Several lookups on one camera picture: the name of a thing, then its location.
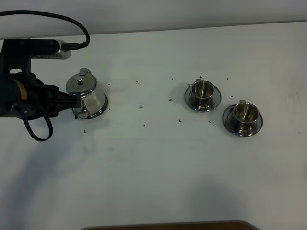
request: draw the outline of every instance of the black cord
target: black cord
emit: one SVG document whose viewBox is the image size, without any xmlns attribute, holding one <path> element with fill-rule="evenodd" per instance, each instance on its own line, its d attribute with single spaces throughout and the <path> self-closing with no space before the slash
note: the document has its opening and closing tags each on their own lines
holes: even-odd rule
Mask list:
<svg viewBox="0 0 307 230">
<path fill-rule="evenodd" d="M 78 26 L 82 31 L 84 32 L 86 36 L 86 41 L 83 43 L 63 43 L 62 44 L 62 49 L 63 50 L 77 50 L 77 49 L 82 49 L 88 46 L 90 43 L 90 35 L 88 34 L 86 28 L 76 20 L 59 15 L 59 14 L 54 14 L 54 13 L 48 13 L 48 12 L 42 12 L 42 11 L 0 11 L 0 16 L 6 16 L 6 15 L 15 15 L 15 14 L 30 14 L 30 15 L 39 15 L 39 16 L 45 16 L 45 17 L 50 17 L 50 18 L 57 18 L 57 19 L 62 19 L 65 21 L 68 21 L 70 23 L 75 24 Z"/>
<path fill-rule="evenodd" d="M 29 124 L 29 121 L 28 121 L 28 118 L 27 116 L 24 114 L 24 112 L 19 108 L 19 107 L 16 107 L 15 110 L 18 111 L 24 121 L 24 125 L 26 127 L 26 129 L 28 130 L 30 136 L 34 139 L 34 140 L 37 140 L 37 141 L 45 141 L 45 140 L 48 140 L 52 134 L 53 134 L 53 127 L 52 127 L 52 123 L 50 121 L 50 118 L 49 116 L 47 115 L 47 113 L 45 112 L 45 110 L 43 109 L 42 105 L 40 104 L 39 101 L 36 102 L 36 108 L 39 110 L 39 112 L 42 114 L 43 118 L 45 119 L 46 123 L 47 123 L 47 126 L 49 128 L 49 135 L 47 138 L 45 139 L 42 139 L 42 138 L 39 138 L 34 132 L 33 130 L 31 129 L 31 126 Z"/>
</svg>

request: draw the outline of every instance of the white surface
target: white surface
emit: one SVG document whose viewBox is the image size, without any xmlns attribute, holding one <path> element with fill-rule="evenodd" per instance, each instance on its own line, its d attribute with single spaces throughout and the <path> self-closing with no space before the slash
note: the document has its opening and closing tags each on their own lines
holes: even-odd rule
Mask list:
<svg viewBox="0 0 307 230">
<path fill-rule="evenodd" d="M 22 121 L 0 119 L 0 229 L 234 219 L 305 229 L 306 40 L 307 23 L 108 34 L 68 60 L 33 60 L 32 72 L 62 90 L 88 67 L 110 110 L 93 120 L 63 111 L 44 143 Z M 199 76 L 222 92 L 215 111 L 185 105 Z M 221 121 L 240 99 L 264 119 L 250 138 Z M 31 125 L 47 134 L 43 120 Z"/>
<path fill-rule="evenodd" d="M 307 19 L 305 0 L 2 0 L 5 10 L 62 14 L 92 34 Z M 0 18 L 0 38 L 81 34 L 75 25 L 57 19 Z"/>
</svg>

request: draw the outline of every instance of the lid knob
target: lid knob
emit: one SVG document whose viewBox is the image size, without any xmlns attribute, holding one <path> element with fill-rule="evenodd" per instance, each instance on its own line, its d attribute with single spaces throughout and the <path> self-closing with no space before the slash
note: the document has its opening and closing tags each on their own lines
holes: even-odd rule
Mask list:
<svg viewBox="0 0 307 230">
<path fill-rule="evenodd" d="M 66 91 L 75 96 L 84 96 L 90 93 L 96 86 L 96 78 L 89 69 L 81 68 L 79 73 L 69 78 L 66 83 Z"/>
</svg>

